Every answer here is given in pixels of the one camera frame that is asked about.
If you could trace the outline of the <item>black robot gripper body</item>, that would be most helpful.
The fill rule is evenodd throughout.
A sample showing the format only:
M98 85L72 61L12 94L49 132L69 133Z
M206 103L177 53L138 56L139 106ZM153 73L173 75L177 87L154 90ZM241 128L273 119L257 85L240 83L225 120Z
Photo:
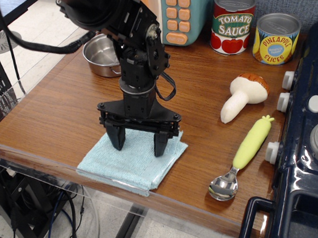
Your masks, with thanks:
M167 132L168 138L179 135L181 116L165 107L157 100L155 86L145 92L123 92L123 99L97 104L99 121L105 127L107 122L123 126L125 129L153 133Z

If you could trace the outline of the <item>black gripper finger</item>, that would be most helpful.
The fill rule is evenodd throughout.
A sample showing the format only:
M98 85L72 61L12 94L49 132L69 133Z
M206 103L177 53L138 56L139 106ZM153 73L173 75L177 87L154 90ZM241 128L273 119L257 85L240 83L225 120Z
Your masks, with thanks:
M160 132L154 134L154 154L156 157L160 157L164 154L166 145L168 144L168 133Z
M123 126L113 125L109 122L105 124L105 128L113 147L121 151L125 143L125 128Z

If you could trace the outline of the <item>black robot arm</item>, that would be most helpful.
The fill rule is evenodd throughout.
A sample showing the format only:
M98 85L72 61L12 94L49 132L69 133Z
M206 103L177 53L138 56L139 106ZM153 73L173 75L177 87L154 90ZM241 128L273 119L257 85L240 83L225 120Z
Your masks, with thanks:
M74 24L105 34L114 45L123 98L97 106L113 147L122 149L126 129L147 131L154 134L155 156L162 156L168 140L179 135L181 117L159 103L157 80L175 83L166 73L170 56L161 42L156 15L140 0L59 1Z

